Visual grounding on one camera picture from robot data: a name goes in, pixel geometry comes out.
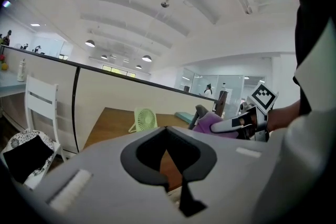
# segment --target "black shirt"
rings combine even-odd
[[[329,18],[335,20],[334,0],[299,0],[295,29],[295,51],[297,66],[304,61],[321,36]],[[300,115],[311,111],[305,93],[300,89]]]

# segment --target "wooden desk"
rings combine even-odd
[[[174,115],[156,114],[156,120],[159,127],[178,126],[188,128],[186,122]],[[133,111],[104,108],[94,125],[84,148],[103,140],[128,135],[128,130],[133,123]],[[161,160],[160,173],[168,177],[169,191],[181,186],[182,176],[167,151],[164,153]]]

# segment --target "white bottle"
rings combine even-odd
[[[26,62],[25,59],[23,59],[19,65],[19,71],[17,73],[17,81],[20,82],[25,81],[25,72],[26,72]]]

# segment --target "black cloth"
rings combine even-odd
[[[329,18],[335,23],[334,0],[299,0],[295,29],[297,67],[301,65],[321,36]],[[305,93],[300,89],[300,115],[311,111]]]
[[[46,159],[54,152],[39,136],[4,153],[8,169],[14,179],[24,183],[36,169],[44,166]]]

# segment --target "green desk fan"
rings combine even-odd
[[[128,130],[129,133],[140,132],[157,127],[156,114],[148,108],[136,108],[134,110],[134,124]]]

